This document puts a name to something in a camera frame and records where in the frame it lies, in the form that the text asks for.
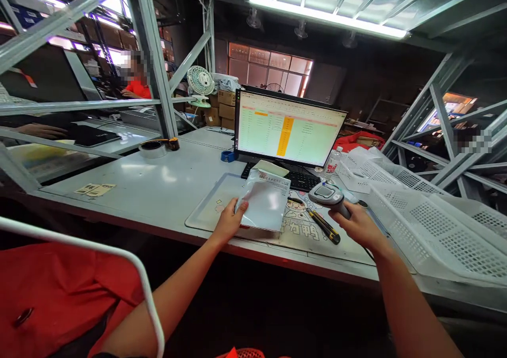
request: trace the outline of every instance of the tape roll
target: tape roll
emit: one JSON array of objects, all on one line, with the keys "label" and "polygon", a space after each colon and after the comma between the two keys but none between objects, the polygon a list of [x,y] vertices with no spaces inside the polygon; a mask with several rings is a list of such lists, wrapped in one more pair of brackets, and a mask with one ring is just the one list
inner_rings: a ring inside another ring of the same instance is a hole
[{"label": "tape roll", "polygon": [[233,151],[223,151],[220,160],[226,163],[232,163],[234,160],[236,160],[236,157]]},{"label": "tape roll", "polygon": [[159,158],[167,155],[167,148],[165,147],[165,143],[151,140],[150,142],[142,143],[139,146],[139,152],[144,158]]}]

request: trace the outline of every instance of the keyboard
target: keyboard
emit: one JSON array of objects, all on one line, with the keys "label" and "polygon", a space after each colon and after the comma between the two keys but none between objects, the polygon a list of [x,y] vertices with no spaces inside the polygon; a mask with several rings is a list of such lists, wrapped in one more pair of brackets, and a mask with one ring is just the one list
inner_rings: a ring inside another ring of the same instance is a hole
[{"label": "keyboard", "polygon": [[[255,166],[256,163],[247,163],[247,166],[241,173],[241,178],[247,179],[250,174],[250,170]],[[290,180],[290,188],[292,190],[308,193],[312,188],[321,182],[321,179],[314,175],[289,172],[285,176]]]}]

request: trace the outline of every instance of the paper card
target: paper card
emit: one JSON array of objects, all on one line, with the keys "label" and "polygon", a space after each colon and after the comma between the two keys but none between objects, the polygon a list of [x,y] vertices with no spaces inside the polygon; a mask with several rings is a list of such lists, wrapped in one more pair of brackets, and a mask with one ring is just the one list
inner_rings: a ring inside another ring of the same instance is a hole
[{"label": "paper card", "polygon": [[91,192],[93,189],[98,188],[99,186],[100,186],[100,184],[88,184],[88,185],[83,186],[80,189],[77,189],[76,191],[74,191],[74,193],[86,194],[88,192]]},{"label": "paper card", "polygon": [[116,186],[115,184],[102,184],[101,186],[92,190],[91,192],[86,193],[86,195],[90,197],[99,197],[109,192],[115,186]]}]

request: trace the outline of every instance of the metal shelving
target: metal shelving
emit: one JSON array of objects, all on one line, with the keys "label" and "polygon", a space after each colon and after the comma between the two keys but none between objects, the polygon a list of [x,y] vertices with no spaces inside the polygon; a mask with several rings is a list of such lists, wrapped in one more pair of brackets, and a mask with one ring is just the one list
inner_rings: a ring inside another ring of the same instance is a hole
[{"label": "metal shelving", "polygon": [[[498,160],[504,158],[507,152],[505,147],[501,147],[501,143],[507,136],[507,100],[470,112],[457,119],[448,119],[442,100],[443,93],[450,89],[451,85],[472,60],[471,53],[448,54],[444,57],[440,66],[389,137],[382,152],[391,160],[398,158],[399,164],[403,166],[407,164],[405,159],[406,150],[435,162],[441,169],[431,172],[435,175],[431,177],[431,183],[445,189],[456,182],[461,197],[480,201],[483,187],[477,186],[475,183],[507,193],[506,185],[473,173],[496,173],[499,168],[502,168],[505,172],[507,164],[498,162]],[[434,110],[437,111],[440,126],[427,131],[416,132],[424,119]],[[480,119],[489,114],[497,116],[467,147],[458,150],[453,125],[472,119]],[[438,130],[442,130],[445,146],[450,156],[449,161],[407,143],[409,140],[432,134]],[[492,154],[492,150],[496,148],[500,149]]]},{"label": "metal shelving", "polygon": [[[104,0],[73,0],[62,10],[45,18],[33,27],[23,31],[16,27],[18,35],[5,44],[0,46],[0,74],[10,69],[32,52],[46,44],[49,37],[57,35],[67,27],[74,24],[75,21],[82,18],[85,14],[95,9]],[[137,41],[141,52],[144,52],[146,67],[150,77],[150,89],[152,98],[143,100],[107,100],[107,101],[78,101],[78,102],[54,102],[37,103],[23,105],[19,103],[0,104],[0,116],[21,115],[21,114],[41,114],[44,112],[58,111],[76,111],[110,107],[123,107],[135,105],[154,106],[160,125],[160,130],[164,138],[172,138],[178,135],[175,116],[180,116],[184,121],[191,124],[184,116],[175,111],[173,104],[177,102],[192,102],[195,98],[172,98],[172,93],[185,76],[189,67],[197,59],[199,53],[205,45],[211,40],[210,54],[214,56],[213,15],[208,16],[205,24],[205,30],[197,44],[185,58],[183,63],[174,73],[170,81],[167,80],[165,73],[164,59],[158,28],[156,23],[155,8],[153,0],[128,0],[129,8],[133,16],[134,30],[137,35]],[[0,1],[0,5],[8,5],[5,0]],[[211,2],[207,11],[213,11]],[[84,152],[91,155],[105,156],[109,158],[121,158],[120,155],[105,153],[95,148],[84,148],[63,144],[35,136],[23,135],[13,131],[0,129],[0,137],[12,138],[29,143],[63,148],[78,152]],[[24,191],[30,193],[37,190],[42,185],[37,179],[18,161],[13,159],[7,148],[0,142],[0,168]]]}]

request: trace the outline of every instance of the person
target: person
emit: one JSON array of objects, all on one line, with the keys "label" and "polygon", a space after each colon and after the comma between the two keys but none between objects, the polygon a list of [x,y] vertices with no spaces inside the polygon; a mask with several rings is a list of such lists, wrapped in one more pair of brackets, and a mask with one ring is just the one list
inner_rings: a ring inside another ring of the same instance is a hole
[{"label": "person", "polygon": [[[153,298],[166,341],[176,329],[219,251],[236,234],[248,203],[234,213],[238,199],[223,210],[215,230],[204,245],[164,282]],[[369,249],[377,264],[387,319],[401,358],[462,357],[432,312],[405,264],[388,239],[359,205],[345,202],[347,220],[329,211],[350,238]],[[96,358],[155,357],[157,341],[145,303],[137,306],[105,340]]]},{"label": "person", "polygon": [[139,53],[132,53],[129,60],[130,84],[121,91],[124,97],[130,99],[151,99],[152,94],[147,84],[143,58]]},{"label": "person", "polygon": [[[52,127],[38,123],[28,123],[19,127],[3,127],[9,131],[18,132],[20,134],[36,136],[43,139],[56,140],[56,139],[65,139],[67,138],[67,130],[60,127]],[[26,144],[26,142],[21,142],[19,140],[9,139],[9,138],[0,138],[0,142],[4,144],[5,147],[13,147],[17,145]]]}]

